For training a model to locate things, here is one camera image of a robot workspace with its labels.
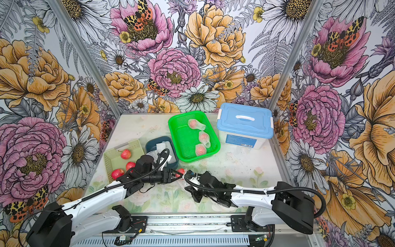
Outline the white foam net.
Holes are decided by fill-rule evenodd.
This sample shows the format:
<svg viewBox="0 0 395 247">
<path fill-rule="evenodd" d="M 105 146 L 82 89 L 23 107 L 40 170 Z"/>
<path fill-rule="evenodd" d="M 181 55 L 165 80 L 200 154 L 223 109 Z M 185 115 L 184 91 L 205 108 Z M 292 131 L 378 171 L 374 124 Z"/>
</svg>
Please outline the white foam net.
<svg viewBox="0 0 395 247">
<path fill-rule="evenodd" d="M 176 159 L 175 159 L 175 155 L 174 155 L 174 152 L 173 152 L 172 145 L 171 145 L 171 143 L 169 141 L 166 141 L 165 144 L 166 144 L 166 148 L 169 149 L 169 154 L 170 154 L 170 158 L 168 159 L 168 163 L 174 163 L 176 161 Z"/>
</svg>

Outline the bare red apple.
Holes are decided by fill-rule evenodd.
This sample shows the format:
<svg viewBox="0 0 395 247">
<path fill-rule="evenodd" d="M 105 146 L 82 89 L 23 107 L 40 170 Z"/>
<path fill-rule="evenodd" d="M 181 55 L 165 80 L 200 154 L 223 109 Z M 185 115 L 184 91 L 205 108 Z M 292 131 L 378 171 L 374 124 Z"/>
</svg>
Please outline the bare red apple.
<svg viewBox="0 0 395 247">
<path fill-rule="evenodd" d="M 128 170 L 130 170 L 131 168 L 134 168 L 135 166 L 136 166 L 136 163 L 135 163 L 135 162 L 128 162 L 128 163 L 126 164 L 125 169 L 126 169 L 126 171 L 128 171 Z"/>
<path fill-rule="evenodd" d="M 117 180 L 119 177 L 124 175 L 124 170 L 123 169 L 115 169 L 111 173 L 111 177 L 113 180 Z"/>
<path fill-rule="evenodd" d="M 121 152 L 120 157 L 124 160 L 128 160 L 131 158 L 131 151 L 129 149 L 125 149 Z"/>
</svg>

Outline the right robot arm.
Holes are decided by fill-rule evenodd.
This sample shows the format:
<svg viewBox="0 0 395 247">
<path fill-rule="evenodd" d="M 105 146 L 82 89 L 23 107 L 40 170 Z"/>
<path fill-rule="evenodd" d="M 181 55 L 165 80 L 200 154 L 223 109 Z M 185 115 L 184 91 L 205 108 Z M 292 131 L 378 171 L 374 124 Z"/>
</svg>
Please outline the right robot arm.
<svg viewBox="0 0 395 247">
<path fill-rule="evenodd" d="M 286 224 L 293 230 L 313 234 L 314 219 L 326 211 L 324 196 L 309 187 L 294 187 L 278 182 L 269 188 L 247 188 L 222 183 L 211 173 L 197 174 L 191 170 L 183 176 L 195 202 L 203 197 L 223 207 L 247 207 L 247 223 L 253 226 Z"/>
</svg>

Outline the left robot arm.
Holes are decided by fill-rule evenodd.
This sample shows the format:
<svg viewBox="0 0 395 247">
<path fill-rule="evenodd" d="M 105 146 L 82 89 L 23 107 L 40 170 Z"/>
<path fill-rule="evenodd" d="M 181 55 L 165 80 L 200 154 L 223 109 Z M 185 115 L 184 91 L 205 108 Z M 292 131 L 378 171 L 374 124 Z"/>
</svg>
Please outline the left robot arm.
<svg viewBox="0 0 395 247">
<path fill-rule="evenodd" d="M 81 199 L 48 204 L 29 230 L 30 247 L 71 247 L 78 242 L 107 231 L 127 232 L 133 227 L 129 211 L 117 202 L 140 191 L 145 184 L 167 184 L 182 176 L 165 164 L 170 150 L 157 159 L 143 155 L 136 166 L 103 189 Z"/>
</svg>

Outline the dark teal plastic tub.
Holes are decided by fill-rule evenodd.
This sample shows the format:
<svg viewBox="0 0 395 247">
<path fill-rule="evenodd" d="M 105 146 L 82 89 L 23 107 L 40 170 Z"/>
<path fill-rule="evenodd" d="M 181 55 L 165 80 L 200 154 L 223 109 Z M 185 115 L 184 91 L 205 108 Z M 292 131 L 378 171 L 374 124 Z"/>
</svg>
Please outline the dark teal plastic tub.
<svg viewBox="0 0 395 247">
<path fill-rule="evenodd" d="M 152 150 L 156 150 L 156 144 L 157 144 L 157 143 L 162 143 L 162 142 L 166 142 L 166 141 L 169 141 L 169 142 L 171 143 L 172 148 L 173 148 L 173 152 L 174 152 L 174 155 L 175 155 L 175 159 L 176 159 L 176 161 L 175 161 L 174 163 L 168 163 L 168 161 L 167 161 L 167 167 L 170 168 L 170 169 L 173 169 L 173 170 L 177 170 L 177 169 L 178 169 L 179 159 L 178 159 L 178 157 L 177 157 L 177 155 L 176 155 L 176 152 L 175 152 L 175 149 L 174 149 L 174 146 L 173 146 L 173 142 L 172 142 L 172 140 L 171 140 L 170 137 L 168 137 L 168 136 L 162 136 L 162 137 L 158 137 L 158 138 L 156 138 L 156 139 L 150 140 L 150 141 L 146 144 L 146 151 L 147 151 L 147 153 L 148 153 L 148 152 L 150 152 L 150 151 L 152 151 Z"/>
</svg>

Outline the bright green plastic basket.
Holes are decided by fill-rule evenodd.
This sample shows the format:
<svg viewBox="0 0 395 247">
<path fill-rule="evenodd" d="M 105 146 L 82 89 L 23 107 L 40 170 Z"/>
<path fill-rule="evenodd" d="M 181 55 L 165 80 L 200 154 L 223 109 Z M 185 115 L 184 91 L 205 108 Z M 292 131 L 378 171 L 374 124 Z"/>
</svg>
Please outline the bright green plastic basket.
<svg viewBox="0 0 395 247">
<path fill-rule="evenodd" d="M 191 129 L 188 126 L 190 119 L 196 119 L 206 126 L 204 132 L 209 135 L 211 146 L 206 149 L 206 153 L 203 155 L 197 156 L 195 153 L 196 145 L 201 142 L 199 141 L 199 130 Z M 220 141 L 204 112 L 192 111 L 175 115 L 168 120 L 168 126 L 176 154 L 183 162 L 191 163 L 210 157 L 218 153 L 221 148 Z"/>
</svg>

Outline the pale green perforated basket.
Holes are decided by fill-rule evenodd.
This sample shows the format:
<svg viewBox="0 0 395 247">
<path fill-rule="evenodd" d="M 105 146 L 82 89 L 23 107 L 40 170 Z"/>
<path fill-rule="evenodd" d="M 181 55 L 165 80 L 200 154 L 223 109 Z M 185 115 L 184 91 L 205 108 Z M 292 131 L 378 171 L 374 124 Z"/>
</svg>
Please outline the pale green perforated basket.
<svg viewBox="0 0 395 247">
<path fill-rule="evenodd" d="M 121 153 L 125 149 L 131 152 L 131 157 L 129 159 L 123 159 L 121 157 Z M 112 178 L 112 172 L 114 170 L 122 169 L 123 171 L 125 171 L 127 162 L 136 162 L 144 154 L 144 150 L 138 139 L 123 143 L 119 146 L 105 151 L 104 162 L 109 183 L 112 183 L 114 181 L 114 179 Z"/>
</svg>

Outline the blue lidded storage box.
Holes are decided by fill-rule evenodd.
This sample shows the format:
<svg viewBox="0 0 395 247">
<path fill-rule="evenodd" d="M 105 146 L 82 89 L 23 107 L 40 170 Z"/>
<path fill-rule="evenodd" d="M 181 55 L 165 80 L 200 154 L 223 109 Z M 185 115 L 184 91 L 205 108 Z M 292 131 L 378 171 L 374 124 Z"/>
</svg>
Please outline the blue lidded storage box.
<svg viewBox="0 0 395 247">
<path fill-rule="evenodd" d="M 217 129 L 223 144 L 260 149 L 274 136 L 272 112 L 266 108 L 223 103 L 218 111 Z"/>
</svg>

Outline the aluminium front rail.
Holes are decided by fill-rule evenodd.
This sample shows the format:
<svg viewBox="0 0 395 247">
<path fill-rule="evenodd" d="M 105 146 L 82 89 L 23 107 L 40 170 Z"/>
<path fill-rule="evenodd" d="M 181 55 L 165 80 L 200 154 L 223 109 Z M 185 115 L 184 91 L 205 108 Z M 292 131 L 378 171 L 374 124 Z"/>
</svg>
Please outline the aluminium front rail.
<svg viewBox="0 0 395 247">
<path fill-rule="evenodd" d="M 323 247 L 317 229 L 312 235 L 299 233 L 285 224 L 273 231 L 232 232 L 231 215 L 243 214 L 164 214 L 147 215 L 144 233 L 99 233 L 71 247 Z"/>
</svg>

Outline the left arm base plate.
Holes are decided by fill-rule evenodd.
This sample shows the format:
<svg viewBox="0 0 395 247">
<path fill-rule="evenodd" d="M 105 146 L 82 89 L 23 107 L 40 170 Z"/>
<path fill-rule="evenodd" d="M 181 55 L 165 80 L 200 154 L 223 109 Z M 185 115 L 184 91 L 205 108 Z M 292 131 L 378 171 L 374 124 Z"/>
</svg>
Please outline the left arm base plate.
<svg viewBox="0 0 395 247">
<path fill-rule="evenodd" d="M 136 234 L 144 233 L 147 227 L 147 216 L 131 216 L 122 218 L 115 229 L 105 231 L 105 234 Z"/>
</svg>

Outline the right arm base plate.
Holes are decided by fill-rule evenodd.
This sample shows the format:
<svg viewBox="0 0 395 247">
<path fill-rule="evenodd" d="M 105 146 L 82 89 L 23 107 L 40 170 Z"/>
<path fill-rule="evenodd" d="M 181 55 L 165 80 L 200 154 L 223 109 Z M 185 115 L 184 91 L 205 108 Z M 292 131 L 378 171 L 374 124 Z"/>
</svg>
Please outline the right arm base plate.
<svg viewBox="0 0 395 247">
<path fill-rule="evenodd" d="M 232 232 L 272 232 L 271 226 L 260 226 L 252 221 L 251 216 L 247 215 L 231 215 L 230 227 Z"/>
</svg>

